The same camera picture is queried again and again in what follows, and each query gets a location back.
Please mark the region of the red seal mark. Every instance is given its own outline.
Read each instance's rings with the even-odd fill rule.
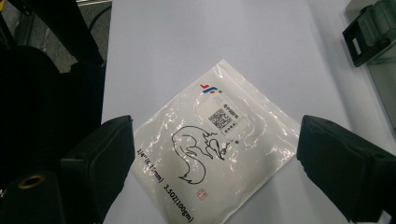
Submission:
[[[197,192],[197,196],[198,196],[198,198],[199,198],[200,200],[203,200],[204,198],[206,198],[207,193],[206,193],[206,191],[205,191],[204,189],[200,189],[200,190],[198,190],[198,192]]]

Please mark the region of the qr code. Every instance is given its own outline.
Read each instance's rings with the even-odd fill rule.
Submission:
[[[229,123],[233,122],[233,120],[223,111],[223,109],[216,111],[215,114],[209,117],[209,120],[212,121],[212,123],[220,130],[226,127]]]

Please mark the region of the floor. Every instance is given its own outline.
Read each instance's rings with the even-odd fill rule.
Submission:
[[[104,8],[111,5],[111,2],[80,6],[82,16],[87,26],[91,24],[93,18],[98,15]],[[15,30],[20,24],[21,13],[6,2],[4,10],[1,12],[10,32],[15,35]],[[92,28],[92,36],[99,47],[99,51],[104,59],[107,56],[108,32],[110,28],[111,9],[105,12],[95,23]],[[71,56],[53,32],[37,16],[33,15],[33,25],[29,40],[29,46],[41,49],[46,52],[58,67],[61,73],[68,72],[70,66],[77,61]]]

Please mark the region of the white table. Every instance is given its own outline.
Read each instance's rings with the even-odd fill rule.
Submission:
[[[396,154],[367,68],[353,67],[343,41],[347,3],[114,0],[103,121],[129,114],[137,129],[225,59],[298,122],[330,119]],[[130,175],[105,223],[166,222]],[[227,223],[347,221],[294,158]]]

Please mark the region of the plastic packet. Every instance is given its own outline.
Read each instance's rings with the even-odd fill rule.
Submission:
[[[221,61],[135,132],[131,171],[168,223],[223,223],[294,156],[299,131]]]

